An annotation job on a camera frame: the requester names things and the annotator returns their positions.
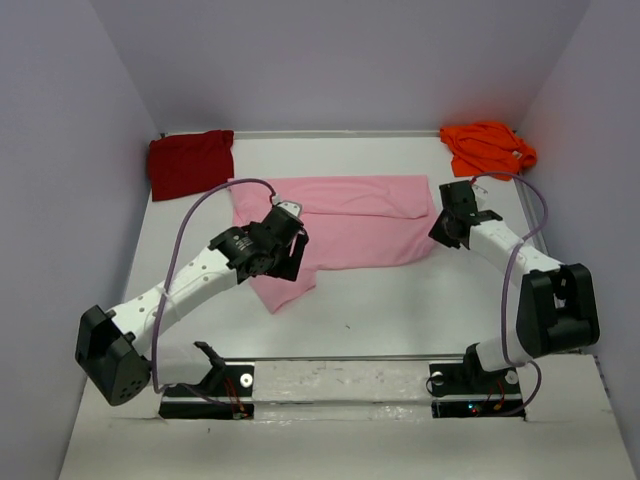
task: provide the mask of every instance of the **dark red cloth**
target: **dark red cloth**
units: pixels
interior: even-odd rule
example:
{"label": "dark red cloth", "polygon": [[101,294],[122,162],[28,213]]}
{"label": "dark red cloth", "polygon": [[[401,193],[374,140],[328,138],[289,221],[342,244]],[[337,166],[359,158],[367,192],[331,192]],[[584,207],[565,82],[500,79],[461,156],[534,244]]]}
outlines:
{"label": "dark red cloth", "polygon": [[171,135],[149,144],[154,202],[206,192],[233,178],[232,130]]}

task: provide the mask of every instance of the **white table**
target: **white table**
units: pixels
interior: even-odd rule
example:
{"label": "white table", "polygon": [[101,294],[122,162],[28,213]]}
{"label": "white table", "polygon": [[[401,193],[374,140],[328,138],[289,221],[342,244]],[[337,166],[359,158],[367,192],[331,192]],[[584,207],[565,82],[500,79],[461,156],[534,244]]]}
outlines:
{"label": "white table", "polygon": [[[434,137],[238,139],[237,177],[427,174],[454,179],[451,155]],[[528,230],[512,182],[482,179],[486,208],[519,234]],[[149,203],[126,298],[166,273],[174,234],[196,197]],[[226,194],[193,217],[181,262],[230,226]],[[225,357],[460,354],[498,334],[501,275],[464,249],[436,247],[414,265],[320,272],[315,291],[270,315],[248,285],[220,295],[161,339],[162,368],[208,369],[194,340]],[[515,312],[516,294],[510,297]],[[545,381],[514,419],[421,421],[165,421],[147,389],[110,408],[88,384],[62,480],[93,478],[634,478],[593,360],[553,356]],[[534,380],[520,372],[523,393]]]}

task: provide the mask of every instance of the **gray wall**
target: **gray wall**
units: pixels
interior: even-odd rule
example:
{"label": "gray wall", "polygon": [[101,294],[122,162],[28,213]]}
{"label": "gray wall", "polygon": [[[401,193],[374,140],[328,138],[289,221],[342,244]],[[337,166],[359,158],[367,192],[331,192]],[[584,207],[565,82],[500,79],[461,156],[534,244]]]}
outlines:
{"label": "gray wall", "polygon": [[163,131],[520,123],[588,0],[91,0]]}
{"label": "gray wall", "polygon": [[86,0],[0,14],[0,478],[58,478],[78,316],[119,300],[156,128]]}
{"label": "gray wall", "polygon": [[552,254],[592,271],[595,348],[640,472],[640,2],[593,2],[520,132],[536,146]]}

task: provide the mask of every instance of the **pink t-shirt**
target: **pink t-shirt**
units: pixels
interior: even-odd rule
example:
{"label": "pink t-shirt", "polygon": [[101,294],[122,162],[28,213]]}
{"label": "pink t-shirt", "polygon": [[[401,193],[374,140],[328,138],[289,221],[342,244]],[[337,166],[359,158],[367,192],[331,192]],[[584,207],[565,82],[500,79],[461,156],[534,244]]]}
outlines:
{"label": "pink t-shirt", "polygon": [[[316,286],[318,270],[392,267],[423,258],[433,248],[437,219],[425,175],[312,177],[269,180],[282,200],[302,204],[309,234],[296,282],[261,276],[249,280],[267,309]],[[261,221],[271,204],[257,184],[230,188],[234,225]]]}

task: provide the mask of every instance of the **orange cloth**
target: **orange cloth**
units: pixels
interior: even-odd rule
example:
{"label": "orange cloth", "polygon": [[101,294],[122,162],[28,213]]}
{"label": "orange cloth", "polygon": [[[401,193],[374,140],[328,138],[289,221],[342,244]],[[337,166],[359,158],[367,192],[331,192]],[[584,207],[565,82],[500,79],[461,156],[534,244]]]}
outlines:
{"label": "orange cloth", "polygon": [[[442,127],[440,140],[453,152],[451,168],[456,177],[493,170],[520,173],[537,161],[536,151],[500,122]],[[505,175],[496,178],[511,180]]]}

